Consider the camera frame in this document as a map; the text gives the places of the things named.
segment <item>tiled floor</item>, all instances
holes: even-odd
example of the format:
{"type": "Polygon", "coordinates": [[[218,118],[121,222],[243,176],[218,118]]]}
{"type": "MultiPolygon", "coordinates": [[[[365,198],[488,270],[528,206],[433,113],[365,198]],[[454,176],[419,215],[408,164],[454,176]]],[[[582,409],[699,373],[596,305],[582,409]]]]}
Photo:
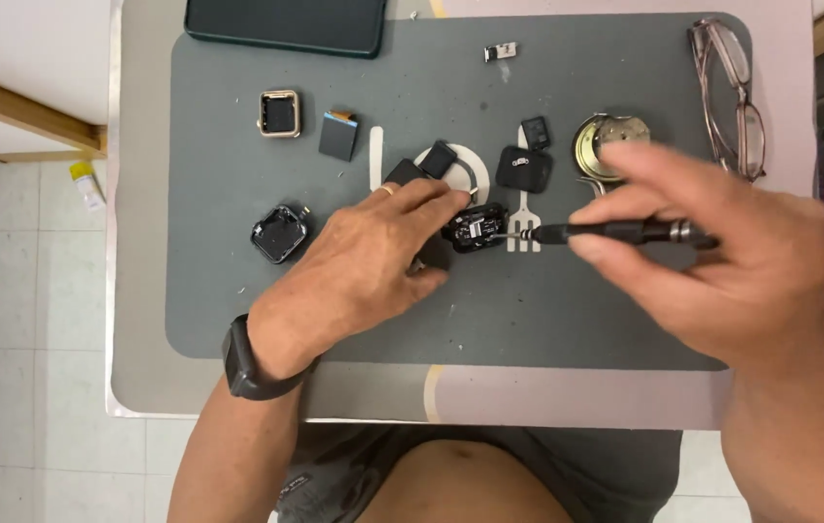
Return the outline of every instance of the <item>tiled floor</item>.
{"type": "MultiPolygon", "coordinates": [[[[104,215],[68,166],[0,164],[0,521],[163,523],[193,422],[105,414],[104,215]]],[[[718,433],[685,434],[657,521],[749,521],[718,433]]]]}

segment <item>person's right hand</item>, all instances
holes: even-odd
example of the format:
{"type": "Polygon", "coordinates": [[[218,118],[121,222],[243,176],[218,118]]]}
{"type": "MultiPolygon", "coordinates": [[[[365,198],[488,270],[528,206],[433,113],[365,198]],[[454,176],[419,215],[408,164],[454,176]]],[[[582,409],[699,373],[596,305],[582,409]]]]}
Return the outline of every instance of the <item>person's right hand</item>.
{"type": "Polygon", "coordinates": [[[692,349],[768,377],[824,366],[824,204],[770,193],[656,145],[602,159],[629,184],[571,223],[687,217],[722,245],[676,272],[633,246],[584,234],[570,247],[692,349]]]}

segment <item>table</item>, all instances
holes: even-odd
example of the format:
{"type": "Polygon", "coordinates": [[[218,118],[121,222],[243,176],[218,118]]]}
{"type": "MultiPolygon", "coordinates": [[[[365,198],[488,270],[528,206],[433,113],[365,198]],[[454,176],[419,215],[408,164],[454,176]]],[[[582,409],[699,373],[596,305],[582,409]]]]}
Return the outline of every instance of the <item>table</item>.
{"type": "MultiPolygon", "coordinates": [[[[124,417],[194,417],[221,376],[163,328],[170,63],[185,2],[112,6],[106,405],[124,417]]],[[[768,133],[767,189],[813,193],[812,9],[790,0],[395,0],[388,18],[725,11],[754,43],[753,96],[768,133]]],[[[325,363],[304,394],[313,421],[714,429],[731,374],[325,363]]]]}

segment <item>circular metal part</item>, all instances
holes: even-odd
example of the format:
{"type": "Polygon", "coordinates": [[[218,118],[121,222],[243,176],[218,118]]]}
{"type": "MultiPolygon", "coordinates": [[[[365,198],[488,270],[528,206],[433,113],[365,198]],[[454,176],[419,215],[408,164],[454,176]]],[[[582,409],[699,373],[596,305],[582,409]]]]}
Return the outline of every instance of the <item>circular metal part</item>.
{"type": "Polygon", "coordinates": [[[630,139],[651,140],[651,130],[643,120],[635,116],[593,114],[574,137],[576,166],[593,180],[604,184],[620,183],[622,179],[600,162],[599,152],[606,143],[630,139]]]}

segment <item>person's left hand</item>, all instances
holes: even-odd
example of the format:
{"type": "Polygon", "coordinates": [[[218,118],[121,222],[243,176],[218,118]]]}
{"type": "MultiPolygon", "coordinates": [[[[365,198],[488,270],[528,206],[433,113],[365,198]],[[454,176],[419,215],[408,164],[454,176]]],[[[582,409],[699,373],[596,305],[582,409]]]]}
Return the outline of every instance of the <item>person's left hand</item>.
{"type": "Polygon", "coordinates": [[[250,309],[247,331],[260,367],[276,379],[302,371],[337,341],[400,315],[447,273],[409,272],[431,235],[469,203],[444,182],[377,189],[335,212],[302,259],[250,309]]]}

